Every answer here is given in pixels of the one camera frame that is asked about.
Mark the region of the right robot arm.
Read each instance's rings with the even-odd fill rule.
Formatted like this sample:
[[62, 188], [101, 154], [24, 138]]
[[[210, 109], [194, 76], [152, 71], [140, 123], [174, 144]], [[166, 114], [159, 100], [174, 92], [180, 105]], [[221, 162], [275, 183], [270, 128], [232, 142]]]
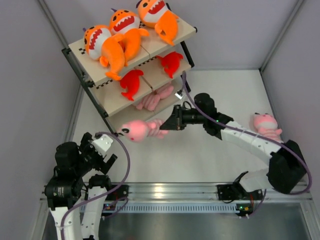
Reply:
[[241, 126], [232, 117], [218, 112], [207, 93], [197, 94], [192, 104], [193, 108], [175, 105], [160, 129], [182, 131], [187, 125], [202, 125], [210, 136], [232, 143], [266, 164], [264, 169], [245, 171], [237, 177], [233, 186], [235, 196], [244, 199], [251, 192], [267, 189], [298, 195], [293, 189], [310, 172], [296, 142], [282, 143]]

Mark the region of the small red shark plush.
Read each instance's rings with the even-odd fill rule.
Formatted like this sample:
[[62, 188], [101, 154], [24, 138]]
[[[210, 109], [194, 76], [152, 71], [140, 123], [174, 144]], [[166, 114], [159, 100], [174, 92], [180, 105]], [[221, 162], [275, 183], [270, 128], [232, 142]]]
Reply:
[[163, 67], [164, 72], [173, 79], [174, 73], [178, 70], [180, 67], [180, 60], [182, 60], [184, 57], [182, 54], [173, 51], [167, 54], [164, 57], [161, 57], [160, 55], [156, 55], [156, 57], [160, 60], [160, 63]]

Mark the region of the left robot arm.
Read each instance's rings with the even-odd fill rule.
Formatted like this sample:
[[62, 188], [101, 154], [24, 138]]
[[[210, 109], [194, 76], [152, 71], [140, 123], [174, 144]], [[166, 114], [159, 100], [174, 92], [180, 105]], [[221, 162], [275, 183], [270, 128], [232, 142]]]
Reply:
[[53, 177], [44, 189], [60, 240], [99, 239], [104, 201], [113, 194], [108, 171], [117, 156], [105, 161], [113, 139], [85, 133], [80, 145], [69, 141], [56, 148]]

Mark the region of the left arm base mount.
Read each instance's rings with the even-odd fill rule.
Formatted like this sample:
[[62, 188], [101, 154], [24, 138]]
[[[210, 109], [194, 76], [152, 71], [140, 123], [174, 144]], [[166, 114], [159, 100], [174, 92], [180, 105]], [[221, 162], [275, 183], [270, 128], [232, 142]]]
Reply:
[[105, 200], [112, 202], [120, 198], [127, 197], [129, 195], [129, 188], [128, 184], [123, 184], [116, 191], [107, 195]]

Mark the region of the pink striped plush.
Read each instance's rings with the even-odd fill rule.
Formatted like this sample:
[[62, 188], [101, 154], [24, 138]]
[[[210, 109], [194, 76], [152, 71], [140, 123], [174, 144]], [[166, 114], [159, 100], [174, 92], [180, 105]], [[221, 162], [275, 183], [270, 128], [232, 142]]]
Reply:
[[160, 99], [166, 99], [171, 95], [171, 93], [174, 90], [174, 86], [169, 82], [160, 88], [158, 88], [155, 92], [157, 95], [159, 95]]
[[283, 143], [281, 138], [282, 129], [279, 128], [276, 119], [267, 113], [260, 114], [255, 112], [253, 115], [253, 126], [257, 133], [263, 137], [272, 139], [274, 141]]
[[133, 120], [124, 123], [117, 133], [134, 143], [141, 143], [147, 137], [163, 139], [169, 133], [168, 130], [160, 129], [163, 123], [164, 121], [158, 118], [150, 121]]
[[133, 105], [138, 110], [146, 109], [148, 111], [154, 111], [160, 100], [161, 97], [159, 94], [150, 93]]

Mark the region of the orange shark plush facing up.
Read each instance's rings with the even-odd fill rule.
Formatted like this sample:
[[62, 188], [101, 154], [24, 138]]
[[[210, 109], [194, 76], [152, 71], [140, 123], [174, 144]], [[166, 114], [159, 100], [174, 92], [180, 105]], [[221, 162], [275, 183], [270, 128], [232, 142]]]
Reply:
[[144, 25], [153, 28], [168, 45], [175, 45], [179, 17], [168, 8], [164, 0], [139, 0], [136, 9]]

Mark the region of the orange shark plush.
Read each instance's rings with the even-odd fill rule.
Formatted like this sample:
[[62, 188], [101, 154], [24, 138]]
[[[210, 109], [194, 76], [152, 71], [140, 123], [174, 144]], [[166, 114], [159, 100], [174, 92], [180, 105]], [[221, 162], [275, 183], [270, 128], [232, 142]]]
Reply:
[[125, 66], [140, 52], [142, 37], [149, 37], [150, 33], [144, 28], [140, 28], [141, 20], [139, 16], [128, 9], [114, 9], [109, 20], [109, 30], [113, 35], [122, 34], [121, 41], [125, 57]]

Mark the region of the orange shark plush face down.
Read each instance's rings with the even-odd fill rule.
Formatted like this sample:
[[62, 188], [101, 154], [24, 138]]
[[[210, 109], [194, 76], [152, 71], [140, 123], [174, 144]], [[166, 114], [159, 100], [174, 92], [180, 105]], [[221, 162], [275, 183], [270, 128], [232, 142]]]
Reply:
[[112, 34], [107, 25], [94, 25], [84, 30], [84, 46], [88, 56], [109, 68], [105, 75], [114, 81], [121, 80], [119, 72], [126, 64], [126, 57], [120, 42], [125, 39], [122, 33]]

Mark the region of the large red shark plush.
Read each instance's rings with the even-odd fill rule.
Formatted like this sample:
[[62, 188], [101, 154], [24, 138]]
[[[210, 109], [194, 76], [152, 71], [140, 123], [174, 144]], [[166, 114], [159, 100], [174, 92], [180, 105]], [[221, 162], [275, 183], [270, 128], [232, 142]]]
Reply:
[[134, 95], [140, 89], [140, 76], [143, 76], [144, 72], [139, 69], [133, 69], [129, 71], [121, 80], [120, 86], [126, 89], [126, 92], [121, 92], [121, 95], [127, 98], [129, 101], [134, 101]]

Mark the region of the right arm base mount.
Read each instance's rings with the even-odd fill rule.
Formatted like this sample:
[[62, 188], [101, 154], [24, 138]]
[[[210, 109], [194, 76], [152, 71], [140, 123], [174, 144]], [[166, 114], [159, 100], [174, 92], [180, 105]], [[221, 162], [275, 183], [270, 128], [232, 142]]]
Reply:
[[254, 190], [251, 192], [246, 191], [238, 183], [232, 184], [218, 184], [217, 186], [218, 199], [224, 202], [240, 201], [240, 200], [262, 200], [263, 191]]

